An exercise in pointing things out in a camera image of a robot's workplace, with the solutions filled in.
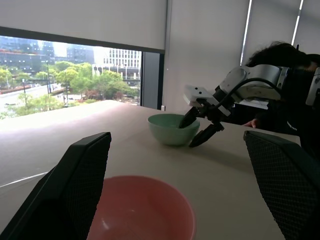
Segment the building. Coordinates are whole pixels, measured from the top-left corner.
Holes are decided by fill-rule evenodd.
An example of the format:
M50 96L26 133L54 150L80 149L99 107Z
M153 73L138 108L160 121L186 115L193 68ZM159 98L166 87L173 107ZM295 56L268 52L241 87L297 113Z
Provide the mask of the building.
M42 55L53 58L55 56L54 43L52 41L42 41Z
M73 62L72 59L68 58L67 56L54 56L54 62Z
M0 36L0 50L2 52L25 53L25 54L41 54L38 40Z
M104 52L103 64L140 69L141 54L141 51L107 48Z
M66 57L74 64L95 63L95 54L92 46L69 44Z
M0 66L6 66L9 70L20 69L25 73L40 72L43 62L54 61L47 55L26 54L16 52L0 52Z
M111 66L111 64L93 64L92 65L93 75L101 75L102 72L105 70L121 74L123 81L126 82L131 87L140 84L140 81L141 81L140 68Z

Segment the pink bowl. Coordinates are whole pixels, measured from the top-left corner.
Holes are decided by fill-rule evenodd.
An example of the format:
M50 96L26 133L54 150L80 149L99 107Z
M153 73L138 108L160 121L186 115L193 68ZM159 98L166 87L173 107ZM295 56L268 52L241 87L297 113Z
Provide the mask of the pink bowl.
M171 185L145 176L104 180L88 240L192 240L196 223Z

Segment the black jacket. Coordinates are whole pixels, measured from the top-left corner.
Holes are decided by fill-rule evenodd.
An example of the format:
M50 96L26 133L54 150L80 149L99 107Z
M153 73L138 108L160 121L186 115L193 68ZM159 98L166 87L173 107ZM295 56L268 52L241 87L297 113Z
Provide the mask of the black jacket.
M256 118L260 129L299 136L301 147L320 160L320 114L311 107L270 101L267 112Z

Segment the white table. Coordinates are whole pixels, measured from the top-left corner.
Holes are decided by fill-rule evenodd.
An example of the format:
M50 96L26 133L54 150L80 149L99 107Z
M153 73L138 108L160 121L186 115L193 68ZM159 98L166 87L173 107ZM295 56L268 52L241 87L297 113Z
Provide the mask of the white table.
M169 147L148 130L147 118L158 113L103 101L0 121L0 186L47 172L72 143L111 132L105 176L150 176L178 188L194 209L196 240L284 239L256 182L243 140L249 128L223 123L199 147ZM201 128L208 124L202 120ZM0 187L0 232L41 177Z

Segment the dark hair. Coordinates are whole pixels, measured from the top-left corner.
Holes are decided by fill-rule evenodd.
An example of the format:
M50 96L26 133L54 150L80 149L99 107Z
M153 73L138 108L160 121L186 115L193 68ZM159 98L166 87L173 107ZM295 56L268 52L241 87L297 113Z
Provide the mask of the dark hair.
M252 57L249 58L246 66L254 67L260 64L269 64L288 68L298 66L309 67L311 65L311 57L297 50L289 43L275 41L269 47L255 52Z

